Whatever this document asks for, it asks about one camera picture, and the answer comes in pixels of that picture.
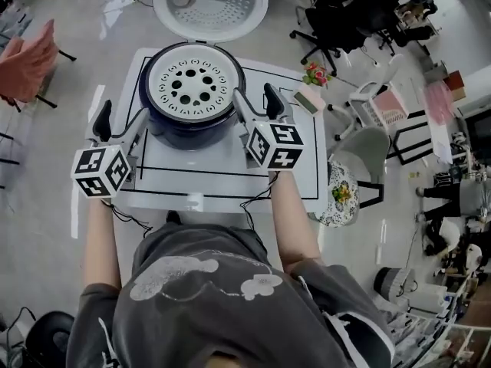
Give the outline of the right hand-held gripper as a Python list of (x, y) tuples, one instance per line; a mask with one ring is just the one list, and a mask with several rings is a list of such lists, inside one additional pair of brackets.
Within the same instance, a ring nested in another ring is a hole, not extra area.
[(287, 99), (271, 84), (264, 85), (264, 93), (268, 121), (256, 120), (252, 105), (239, 88), (232, 92), (246, 168), (291, 170), (305, 149), (305, 141), (293, 120), (292, 105)]

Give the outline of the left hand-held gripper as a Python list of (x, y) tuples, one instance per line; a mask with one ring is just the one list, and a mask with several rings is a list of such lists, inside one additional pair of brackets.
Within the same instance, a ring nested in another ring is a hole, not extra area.
[(89, 145), (79, 149), (74, 156), (71, 178), (87, 198), (114, 198), (134, 178), (137, 158), (131, 152), (147, 128), (149, 110), (138, 110), (124, 131), (114, 138), (111, 137), (111, 111), (110, 100), (97, 109), (91, 130), (93, 135), (87, 138)]

